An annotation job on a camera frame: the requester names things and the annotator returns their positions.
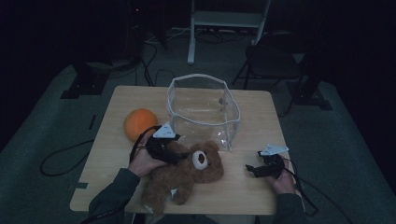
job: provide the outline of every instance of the wooden table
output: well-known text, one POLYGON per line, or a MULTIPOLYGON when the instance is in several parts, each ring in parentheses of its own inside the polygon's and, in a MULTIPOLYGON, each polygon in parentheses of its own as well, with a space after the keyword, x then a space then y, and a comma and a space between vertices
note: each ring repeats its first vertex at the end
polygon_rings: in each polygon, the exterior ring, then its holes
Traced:
MULTIPOLYGON (((267 91, 231 91, 241 112, 240 129, 233 140, 233 151, 221 151, 224 177, 215 183, 196 184, 184 205, 168 202, 168 214, 207 215, 272 215, 276 210, 276 195, 266 181, 255 178, 245 164, 261 166, 257 156, 267 144, 285 146, 283 133, 271 97, 267 91)), ((169 121, 165 103, 167 88, 119 86, 108 105, 91 154, 79 179, 87 188, 76 189, 70 203, 74 211, 88 211, 89 204, 110 184, 120 168, 128 166, 133 143, 123 132, 123 121, 134 109, 153 111, 160 122, 169 121)), ((149 179, 142 178, 125 211, 147 213, 140 195, 149 179)))

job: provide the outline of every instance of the hand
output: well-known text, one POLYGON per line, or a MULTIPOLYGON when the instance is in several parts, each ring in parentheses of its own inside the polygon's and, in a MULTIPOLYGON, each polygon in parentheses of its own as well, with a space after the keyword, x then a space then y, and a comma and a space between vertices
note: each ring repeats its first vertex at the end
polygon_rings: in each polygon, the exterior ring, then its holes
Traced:
POLYGON ((128 170, 130 170, 132 173, 136 174, 139 177, 143 175, 147 175, 155 168, 167 164, 164 161, 152 159, 152 157, 149 155, 146 149, 139 148, 139 147, 143 147, 146 144, 149 137, 150 135, 146 134, 143 137, 142 141, 140 141, 136 153, 134 154, 134 159, 131 161, 131 163, 128 166, 128 170))
MULTIPOLYGON (((282 159, 285 163, 285 168, 289 169, 289 162, 283 157, 282 159)), ((278 179, 275 179, 272 176, 267 176, 265 179, 272 185, 277 194, 296 193, 293 176, 286 170, 282 171, 278 179)))

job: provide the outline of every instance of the teddy bear snout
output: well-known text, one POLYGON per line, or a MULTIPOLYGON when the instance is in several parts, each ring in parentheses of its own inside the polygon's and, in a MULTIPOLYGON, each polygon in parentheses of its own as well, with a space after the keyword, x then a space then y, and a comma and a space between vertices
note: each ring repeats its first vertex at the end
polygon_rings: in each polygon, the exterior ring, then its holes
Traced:
POLYGON ((192 154, 192 164, 197 170, 204 170, 207 167, 206 154, 203 151, 196 151, 192 154))

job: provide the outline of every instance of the teddy bear head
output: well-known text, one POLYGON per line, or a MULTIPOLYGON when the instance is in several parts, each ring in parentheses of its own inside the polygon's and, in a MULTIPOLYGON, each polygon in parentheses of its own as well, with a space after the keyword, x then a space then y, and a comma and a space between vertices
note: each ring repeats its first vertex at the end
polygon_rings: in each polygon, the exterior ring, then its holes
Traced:
POLYGON ((188 162, 195 183, 213 182, 224 175, 219 146, 213 141, 193 145, 190 148, 188 162))

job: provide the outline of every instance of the sleeve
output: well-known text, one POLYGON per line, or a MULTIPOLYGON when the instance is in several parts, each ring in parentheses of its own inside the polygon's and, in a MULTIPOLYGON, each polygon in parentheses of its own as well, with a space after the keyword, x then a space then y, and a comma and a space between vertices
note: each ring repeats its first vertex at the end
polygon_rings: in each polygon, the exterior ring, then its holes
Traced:
POLYGON ((297 194, 279 194, 273 224, 307 224, 303 202, 297 194))
POLYGON ((103 217, 90 223, 123 223, 124 206, 134 196, 134 191, 140 182, 140 177, 128 169, 120 169, 113 183, 96 195, 90 203, 89 217, 95 217, 106 212, 120 211, 108 217, 103 217))

